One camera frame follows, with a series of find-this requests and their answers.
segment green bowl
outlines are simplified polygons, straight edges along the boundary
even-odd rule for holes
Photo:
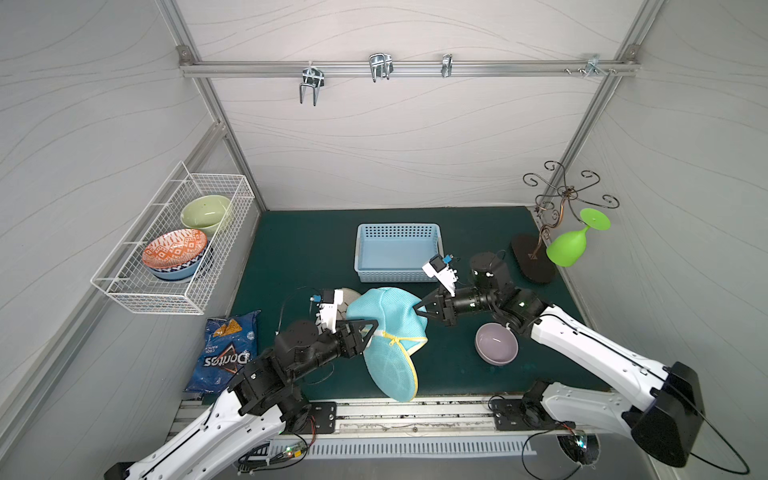
[[[227,208],[230,207],[230,199],[222,195],[207,195],[196,198],[187,204],[181,211],[181,223],[186,228],[202,230],[205,236],[213,238],[220,228],[226,228],[231,215],[222,223]]]

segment light blue plastic basket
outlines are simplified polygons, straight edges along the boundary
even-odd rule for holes
[[[422,265],[443,255],[435,223],[362,223],[357,227],[355,271],[361,282],[436,282]]]

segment dark green mat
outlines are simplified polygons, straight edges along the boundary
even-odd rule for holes
[[[531,214],[523,207],[435,208],[413,210],[338,210],[266,212],[237,292],[234,314],[261,309],[258,322],[259,351],[272,346],[283,300],[297,287],[341,288],[360,293],[385,286],[360,283],[354,269],[357,226],[361,223],[437,223],[443,249],[459,258],[455,262],[459,280],[468,280],[469,258],[475,253],[507,250],[517,233],[536,234]],[[532,288],[546,300],[556,303],[581,320],[571,295],[558,277],[546,286],[523,280],[515,260],[506,260],[512,279]],[[390,284],[424,297],[436,283]],[[310,290],[299,291],[286,305],[283,328],[309,315]],[[489,313],[466,316],[457,327],[438,323],[427,327],[429,341],[412,357],[419,374],[419,396],[524,392],[538,378],[553,379],[566,385],[605,389],[596,376],[560,353],[530,339],[518,339],[520,352],[511,364],[490,366],[475,351],[475,332],[491,321]],[[303,386],[310,399],[381,397],[362,358],[338,359],[335,372],[324,382]],[[322,379],[327,366],[306,378]]]

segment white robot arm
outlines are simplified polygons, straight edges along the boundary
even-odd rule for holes
[[[433,257],[425,266],[447,270]],[[513,284],[506,263],[494,253],[470,260],[473,286],[456,289],[455,275],[436,276],[441,286],[416,304],[417,315],[454,326],[458,317],[481,311],[518,336],[557,350],[603,379],[613,391],[576,389],[538,382],[524,396],[523,421],[592,425],[633,439],[645,452],[674,467],[685,466],[703,421],[697,374],[682,363],[668,367],[647,359],[579,323],[563,309]]]
[[[493,253],[473,257],[474,286],[456,289],[455,271],[446,263],[450,258],[435,257],[425,265],[442,285],[413,307],[418,315],[454,326],[460,315],[492,311],[519,336],[557,350],[614,388],[601,392],[539,381],[523,397],[523,422],[532,429],[547,421],[592,425],[633,439],[661,462],[685,466],[702,422],[697,413],[703,412],[692,369],[644,358],[532,291],[516,288]],[[206,480],[266,440],[302,425],[308,402],[295,382],[340,356],[362,354],[378,326],[375,320],[336,321],[338,296],[323,292],[317,325],[293,323],[272,349],[243,366],[203,415],[147,458],[116,464],[105,480]]]
[[[115,464],[105,480],[207,480],[275,435],[300,428],[310,404],[296,381],[339,357],[362,355],[379,325],[336,321],[336,295],[323,295],[333,310],[333,327],[292,323],[275,337],[273,348],[243,366],[203,415],[147,458]]]

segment decorative metal stand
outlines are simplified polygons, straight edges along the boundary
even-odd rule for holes
[[[557,271],[554,267],[554,264],[547,258],[547,255],[544,252],[540,252],[540,250],[541,246],[544,245],[544,241],[549,240],[551,230],[559,227],[562,223],[566,203],[568,203],[568,209],[571,211],[573,216],[581,223],[584,223],[584,221],[574,211],[574,208],[571,205],[572,200],[578,200],[582,203],[594,205],[600,208],[619,207],[619,200],[613,195],[603,195],[605,204],[587,202],[586,200],[582,200],[579,197],[579,192],[587,190],[588,188],[594,187],[600,183],[600,175],[596,174],[592,170],[582,170],[581,176],[583,178],[594,179],[594,181],[586,187],[576,188],[573,185],[568,185],[568,180],[565,176],[565,167],[563,167],[563,164],[560,162],[552,160],[547,161],[544,163],[544,168],[551,172],[555,172],[558,168],[562,169],[563,185],[556,187],[555,185],[550,184],[539,174],[529,173],[523,175],[523,181],[526,185],[530,187],[537,187],[539,183],[536,179],[538,178],[545,184],[554,188],[554,193],[549,195],[541,194],[536,196],[535,213],[538,215],[542,223],[542,226],[538,231],[538,238],[534,237],[533,235],[521,234],[517,235],[512,239],[512,242],[510,242],[510,247],[513,254],[515,255],[515,259],[518,261],[520,271],[522,272],[523,276],[525,276],[525,278],[534,283],[550,283]],[[559,208],[553,201],[553,199],[556,197],[560,198]],[[548,220],[546,220],[543,216],[543,213],[548,211],[551,212],[551,219],[549,219],[549,221],[552,223],[549,223]]]

